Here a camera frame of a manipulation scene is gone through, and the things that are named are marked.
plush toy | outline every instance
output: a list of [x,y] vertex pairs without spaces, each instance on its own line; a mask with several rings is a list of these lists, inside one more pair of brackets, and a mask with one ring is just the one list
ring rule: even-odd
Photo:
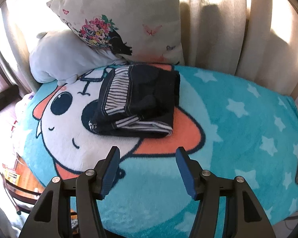
[[73,84],[89,70],[127,63],[110,50],[88,47],[71,30],[42,32],[37,38],[40,40],[29,60],[31,73],[39,83],[58,80],[59,86]]

blanket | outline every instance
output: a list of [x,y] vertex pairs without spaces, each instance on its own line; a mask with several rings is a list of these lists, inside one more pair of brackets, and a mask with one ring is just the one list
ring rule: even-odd
[[[90,131],[100,86],[115,66],[89,71],[71,85],[42,85],[20,122],[23,158],[40,182],[75,177],[118,146],[114,184],[98,202],[104,228],[125,237],[188,237],[198,202],[186,193],[175,161],[176,148],[183,146],[203,169],[224,178],[243,176],[272,224],[298,209],[293,99],[223,73],[157,66],[177,70],[181,78],[173,134],[163,139]],[[222,237],[224,211],[221,198],[215,237]]]

fleece blanket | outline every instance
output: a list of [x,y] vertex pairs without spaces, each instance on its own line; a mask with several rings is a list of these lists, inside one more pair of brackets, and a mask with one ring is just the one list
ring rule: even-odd
[[[104,228],[125,237],[188,237],[198,202],[187,195],[174,153],[183,146],[204,169],[244,176],[272,224],[298,209],[298,112],[291,97],[231,75],[187,66],[173,134],[163,139],[97,136],[88,126],[112,66],[74,84],[44,84],[28,105],[23,158],[43,185],[93,168],[115,145],[121,162],[109,195],[98,202]],[[221,237],[221,199],[216,237]]]

folded clothes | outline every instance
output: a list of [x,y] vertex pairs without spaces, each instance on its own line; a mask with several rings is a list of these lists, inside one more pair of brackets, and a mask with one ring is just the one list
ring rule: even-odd
[[89,122],[100,135],[160,138],[172,134],[180,75],[147,64],[117,68],[104,78]]

white pillow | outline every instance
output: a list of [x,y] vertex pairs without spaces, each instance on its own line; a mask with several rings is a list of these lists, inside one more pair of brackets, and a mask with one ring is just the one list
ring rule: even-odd
[[43,32],[37,37],[40,40],[29,60],[31,73],[40,83],[58,80],[59,86],[72,84],[91,69],[126,64],[110,50],[91,49],[69,29]]
[[141,62],[183,64],[179,0],[51,0],[86,44]]

